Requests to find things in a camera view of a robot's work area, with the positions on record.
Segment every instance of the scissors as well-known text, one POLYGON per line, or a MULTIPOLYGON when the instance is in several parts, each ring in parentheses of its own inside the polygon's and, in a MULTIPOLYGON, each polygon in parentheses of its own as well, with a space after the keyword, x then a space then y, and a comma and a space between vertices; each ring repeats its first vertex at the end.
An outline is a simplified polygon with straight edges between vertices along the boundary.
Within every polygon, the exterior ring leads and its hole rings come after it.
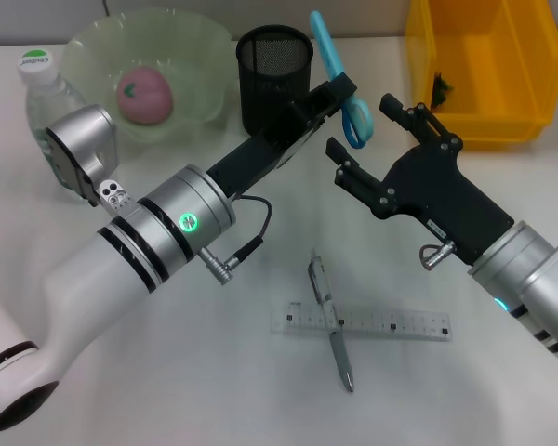
MULTIPOLYGON (((313 11, 310 15, 310 26, 325 63, 329 81, 345 72, 333 45, 325 21, 320 12, 313 11)), ((368 109, 368 104, 356 96, 348 98, 341 108, 343 115, 343 132, 345 138, 354 149, 362 149, 374 135, 374 118, 368 109)))

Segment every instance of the pink toy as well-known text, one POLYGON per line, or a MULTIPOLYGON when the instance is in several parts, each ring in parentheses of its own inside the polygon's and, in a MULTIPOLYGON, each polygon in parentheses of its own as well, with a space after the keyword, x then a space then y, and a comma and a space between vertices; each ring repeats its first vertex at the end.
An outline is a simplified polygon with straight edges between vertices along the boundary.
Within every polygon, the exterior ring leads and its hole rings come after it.
POLYGON ((167 119, 173 107, 166 78, 149 67, 126 72, 118 83, 116 98, 120 112, 137 124, 159 124, 167 119))

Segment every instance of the ruler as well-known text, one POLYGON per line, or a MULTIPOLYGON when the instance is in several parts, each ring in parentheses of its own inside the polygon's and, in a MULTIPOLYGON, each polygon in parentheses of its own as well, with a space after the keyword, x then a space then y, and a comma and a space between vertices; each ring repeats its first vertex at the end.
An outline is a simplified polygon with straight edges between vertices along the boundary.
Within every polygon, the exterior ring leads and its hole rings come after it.
MULTIPOLYGON (((329 326, 343 332, 393 339, 451 340, 448 314, 428 311, 384 310, 335 303, 337 320, 329 326)), ((275 307, 271 314, 271 331, 275 333, 325 332, 325 315, 318 304, 292 302, 275 307)))

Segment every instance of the white table surface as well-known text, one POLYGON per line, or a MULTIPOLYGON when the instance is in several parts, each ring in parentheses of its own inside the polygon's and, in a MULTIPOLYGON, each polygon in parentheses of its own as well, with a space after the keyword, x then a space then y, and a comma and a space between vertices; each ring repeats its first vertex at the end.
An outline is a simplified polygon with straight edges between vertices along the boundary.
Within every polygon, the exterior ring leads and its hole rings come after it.
MULTIPOLYGON (((409 105, 404 40, 337 41, 376 118, 355 155, 383 177, 412 145, 379 112, 409 105)), ((40 277, 104 226, 102 209, 67 203, 26 127, 16 59, 0 47, 0 301, 38 343, 40 277)), ((56 55, 61 46, 50 48, 56 55)), ((326 78, 318 57, 312 85, 326 78)), ((463 153, 461 171, 517 221, 558 243, 558 112, 520 153, 463 153)), ((96 340, 32 418, 0 445, 558 446, 558 361, 505 314, 455 257, 432 273, 418 250, 433 237, 407 216, 378 221, 333 184, 330 120, 299 155, 253 190, 274 205, 265 243, 221 288, 195 260, 96 340), (347 217, 344 228, 343 218, 347 217), (312 302, 316 246, 339 302, 450 314, 453 342, 346 339, 355 393, 323 337, 271 334, 272 303, 312 302)), ((121 179, 140 197, 187 163, 205 169, 246 139, 237 91, 211 125, 177 147, 122 147, 121 179)), ((237 224, 212 249, 224 258, 259 230, 264 206, 237 203, 237 224)))

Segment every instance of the pen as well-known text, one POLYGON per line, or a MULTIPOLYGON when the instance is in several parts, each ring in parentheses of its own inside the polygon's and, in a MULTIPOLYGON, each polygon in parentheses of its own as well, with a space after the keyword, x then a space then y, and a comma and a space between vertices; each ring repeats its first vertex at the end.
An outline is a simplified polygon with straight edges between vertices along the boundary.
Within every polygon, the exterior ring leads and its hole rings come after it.
POLYGON ((341 382, 348 391, 353 392, 353 371, 349 356, 347 356, 347 349, 345 348, 343 330, 338 324, 339 319, 337 317, 337 311, 335 310, 335 303, 328 289, 323 261, 313 250, 310 265, 308 266, 308 275, 312 282, 316 301, 318 305, 322 307, 323 313, 325 314, 325 326, 328 332, 328 339, 333 348, 333 355, 335 356, 341 382))

